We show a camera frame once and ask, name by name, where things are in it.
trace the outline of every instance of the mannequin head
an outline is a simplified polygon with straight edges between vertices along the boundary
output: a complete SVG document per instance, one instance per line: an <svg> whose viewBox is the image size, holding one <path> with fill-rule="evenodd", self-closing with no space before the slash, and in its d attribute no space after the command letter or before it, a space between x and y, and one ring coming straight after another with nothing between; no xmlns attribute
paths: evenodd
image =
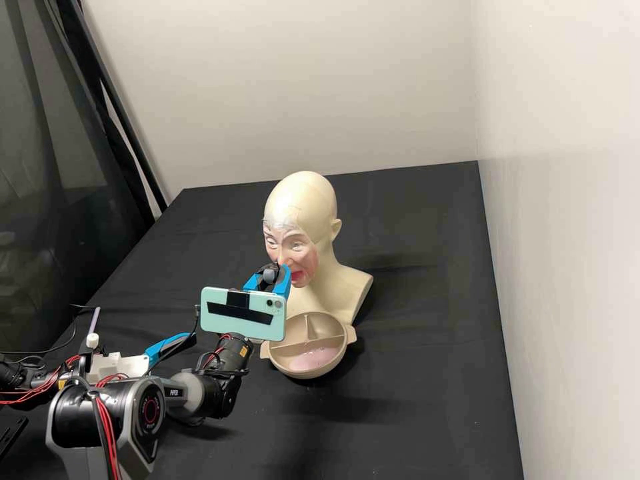
<svg viewBox="0 0 640 480"><path fill-rule="evenodd" d="M293 173L271 191L263 219L265 246L272 261L290 268L294 287L308 285L335 263L333 240L342 226L336 215L333 187L318 173Z"/></svg>

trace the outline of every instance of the beige plate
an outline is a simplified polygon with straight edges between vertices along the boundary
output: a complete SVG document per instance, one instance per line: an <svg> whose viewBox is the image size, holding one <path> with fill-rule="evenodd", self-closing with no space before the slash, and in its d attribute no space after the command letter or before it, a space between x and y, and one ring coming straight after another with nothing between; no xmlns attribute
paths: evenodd
<svg viewBox="0 0 640 480"><path fill-rule="evenodd" d="M285 338L280 342L264 341L260 358L270 359L285 375L297 379L312 379L332 370L345 354L347 345L355 342L355 329L334 316L322 312L301 313L285 322ZM295 368L302 355L324 349L336 353L326 363L306 369Z"/></svg>

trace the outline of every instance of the mannequin ear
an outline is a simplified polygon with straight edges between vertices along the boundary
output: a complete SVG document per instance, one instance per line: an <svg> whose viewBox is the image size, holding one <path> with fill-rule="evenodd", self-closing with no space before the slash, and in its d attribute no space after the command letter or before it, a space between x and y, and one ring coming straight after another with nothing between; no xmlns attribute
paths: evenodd
<svg viewBox="0 0 640 480"><path fill-rule="evenodd" d="M340 219L331 220L331 241L335 240L335 238L338 236L338 233L340 233L341 229L342 229L342 220Z"/></svg>

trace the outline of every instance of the mannequin nose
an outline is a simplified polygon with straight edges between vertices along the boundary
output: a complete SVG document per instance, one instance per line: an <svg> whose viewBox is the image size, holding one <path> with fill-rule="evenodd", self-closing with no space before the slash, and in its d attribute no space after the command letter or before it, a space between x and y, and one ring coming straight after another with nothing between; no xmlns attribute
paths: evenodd
<svg viewBox="0 0 640 480"><path fill-rule="evenodd" d="M280 252L278 252L278 265L284 265L289 261L289 256L285 254L285 252L283 252L282 249L280 249Z"/></svg>

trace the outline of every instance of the black cable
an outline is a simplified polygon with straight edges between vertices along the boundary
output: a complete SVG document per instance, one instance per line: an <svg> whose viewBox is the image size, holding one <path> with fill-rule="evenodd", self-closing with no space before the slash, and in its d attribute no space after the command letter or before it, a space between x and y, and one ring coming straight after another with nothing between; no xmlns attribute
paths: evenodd
<svg viewBox="0 0 640 480"><path fill-rule="evenodd" d="M80 383L84 388L87 389L87 392L92 391L94 389L94 387L92 387L91 384L82 377L78 377L77 375L74 375L72 377L69 377L67 382L70 382L72 380L76 380L78 383Z"/></svg>
<svg viewBox="0 0 640 480"><path fill-rule="evenodd" d="M198 320L199 319L200 319L200 305L196 305L195 306L195 321L193 322L193 328L191 329L191 333L188 334L186 337L184 337L182 339L182 342L176 343L170 350L168 350L168 352L166 352L162 356L162 358L158 359L158 361L156 363L154 363L153 365L150 365L149 368L147 369L147 371L144 372L140 376L144 377L144 376L148 375L152 368L155 368L165 358L169 358L171 356L172 352L174 352L174 350L177 350L178 348L180 348L180 346L182 346L182 344L184 342L186 342L188 339L190 339L193 336L193 334L195 333L196 328L198 328Z"/></svg>
<svg viewBox="0 0 640 480"><path fill-rule="evenodd" d="M25 360L30 358L38 359L40 364L36 365L34 363L26 363ZM44 370L45 368L47 368L47 362L45 362L44 358L40 357L39 355L27 355L26 357L23 357L20 360L11 361L11 362L8 362L5 360L5 363L7 365L20 365L22 367L30 368L34 370Z"/></svg>
<svg viewBox="0 0 640 480"><path fill-rule="evenodd" d="M71 332L71 337L69 338L69 340L67 340L66 342L64 342L61 345L58 345L57 347L52 347L48 350L38 350L38 351L0 351L0 353L2 353L3 355L44 355L46 353L51 353L52 351L56 351L56 350L60 350L61 348L66 347L68 344L70 344L73 339L75 338L75 334L78 330L78 320L76 317L73 318L73 332Z"/></svg>

